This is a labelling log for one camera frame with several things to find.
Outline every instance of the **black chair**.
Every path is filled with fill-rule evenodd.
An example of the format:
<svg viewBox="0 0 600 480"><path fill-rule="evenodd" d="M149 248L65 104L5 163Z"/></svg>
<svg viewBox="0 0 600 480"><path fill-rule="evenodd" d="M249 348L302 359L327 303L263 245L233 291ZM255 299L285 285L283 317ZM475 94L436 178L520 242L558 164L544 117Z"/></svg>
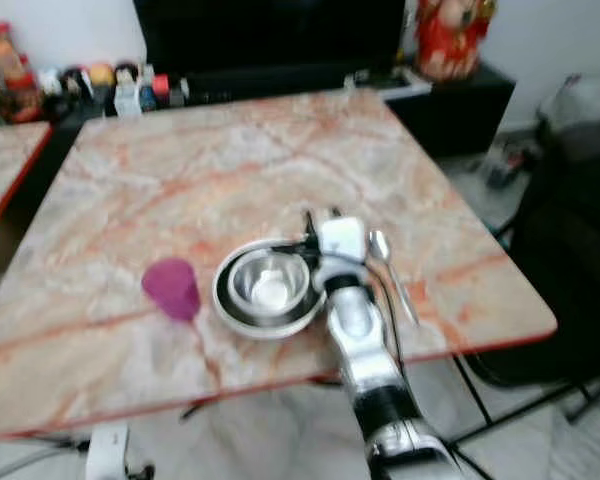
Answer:
<svg viewBox="0 0 600 480"><path fill-rule="evenodd" d="M530 345L465 356L487 384L520 387L555 384L550 393L499 418L492 418L460 359L455 363L480 408L485 424L449 441L457 447L579 389L581 418L600 400L600 124L570 128L552 138L515 217L496 236L513 229L509 252L551 308L558 330Z"/></svg>

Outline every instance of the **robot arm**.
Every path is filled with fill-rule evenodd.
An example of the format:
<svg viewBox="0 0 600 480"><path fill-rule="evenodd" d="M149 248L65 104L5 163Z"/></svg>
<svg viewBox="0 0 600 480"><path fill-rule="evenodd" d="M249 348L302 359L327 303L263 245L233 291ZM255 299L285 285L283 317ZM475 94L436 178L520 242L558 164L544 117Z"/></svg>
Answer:
<svg viewBox="0 0 600 480"><path fill-rule="evenodd" d="M316 289L328 298L327 328L366 444L374 480L462 479L433 434L385 344L385 322L366 288L366 231L355 218L336 218L318 231L322 255Z"/></svg>

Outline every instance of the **metal spoon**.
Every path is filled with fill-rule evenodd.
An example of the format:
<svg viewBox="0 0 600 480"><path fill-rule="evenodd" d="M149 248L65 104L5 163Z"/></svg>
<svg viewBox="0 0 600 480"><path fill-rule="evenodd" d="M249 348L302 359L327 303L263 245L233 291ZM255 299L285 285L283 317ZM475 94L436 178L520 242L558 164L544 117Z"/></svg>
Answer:
<svg viewBox="0 0 600 480"><path fill-rule="evenodd" d="M400 283L400 279L391 265L391 247L389 246L389 240L387 240L385 234L380 230L369 232L369 252L373 258L382 261L386 265L389 275L391 275L391 280L393 280L398 295L400 295L402 307L411 318L411 321L419 326L420 319L418 318L418 312L411 302L409 292L404 285Z"/></svg>

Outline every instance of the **television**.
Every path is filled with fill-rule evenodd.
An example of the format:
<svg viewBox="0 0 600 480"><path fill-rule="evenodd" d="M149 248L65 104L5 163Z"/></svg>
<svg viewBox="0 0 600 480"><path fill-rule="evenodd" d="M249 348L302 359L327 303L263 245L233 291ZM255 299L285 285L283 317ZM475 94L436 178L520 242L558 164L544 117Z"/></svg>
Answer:
<svg viewBox="0 0 600 480"><path fill-rule="evenodd" d="M404 0L134 0L156 72L390 65Z"/></svg>

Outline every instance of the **table edge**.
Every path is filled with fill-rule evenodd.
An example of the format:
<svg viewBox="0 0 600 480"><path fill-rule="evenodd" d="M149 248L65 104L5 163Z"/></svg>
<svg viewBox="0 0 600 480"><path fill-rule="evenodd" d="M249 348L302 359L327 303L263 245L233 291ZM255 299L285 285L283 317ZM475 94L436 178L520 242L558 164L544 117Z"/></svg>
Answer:
<svg viewBox="0 0 600 480"><path fill-rule="evenodd" d="M53 134L53 131L54 131L53 127L50 124L47 124L47 129L46 129L44 135L42 136L42 138L40 138L40 140L36 144L36 147L33 149L31 154L29 155L29 158L27 158L27 161L24 163L24 165L20 169L20 172L18 172L18 175L15 177L13 182L11 182L11 185L9 186L9 188L5 191L5 193L0 198L0 216L4 212L5 208L7 208L9 201L15 195L18 188L20 188L20 185L22 185L22 182L24 182L24 179L27 177L29 170L31 170L33 165L40 158L42 151L44 150L44 148L49 143L49 140L51 139L51 135Z"/></svg>
<svg viewBox="0 0 600 480"><path fill-rule="evenodd" d="M529 345L537 342L541 342L550 338L556 331L558 330L557 321L553 328L547 332L538 333L532 337L519 338L516 340L506 340L499 343L483 345L479 347L471 347L471 348L459 348L457 351L453 352L442 352L435 353L430 355L421 355L414 356L405 359L407 364L415 364L426 361L440 360L446 357L451 357L454 355L472 355L477 353L485 353L489 351L502 350L506 348L514 348L522 345ZM106 423L116 420L122 420L126 418L139 417L143 415L150 415L154 413L164 412L167 410L176 410L176 409L186 409L193 406L203 406L207 403L214 403L222 400L228 400L231 398L236 398L243 395L250 395L259 392L269 391L269 390L278 390L282 388L291 387L294 385L299 385L307 382L316 382L320 380L328 380L333 379L333 376L337 374L337 369L334 369L331 372L324 372L317 375L313 375L310 377L297 377L292 378L290 380L286 380L284 382L279 382L275 384L269 385L261 385L256 387L249 388L239 388L235 390L227 390L226 393L223 394L213 394L208 395L206 397L200 397L196 400L174 400L172 402L164 402L154 405L147 405L136 407L128 410L119 410L112 411L111 413L102 413L102 414L94 414L90 417L85 417L83 419L62 422L58 424L46 424L40 425L39 427L28 427L25 430L7 430L0 432L0 441L5 441L9 439L15 438L27 438L35 435L48 434L60 431L66 431L74 428L84 428L89 425L95 425L98 423Z"/></svg>

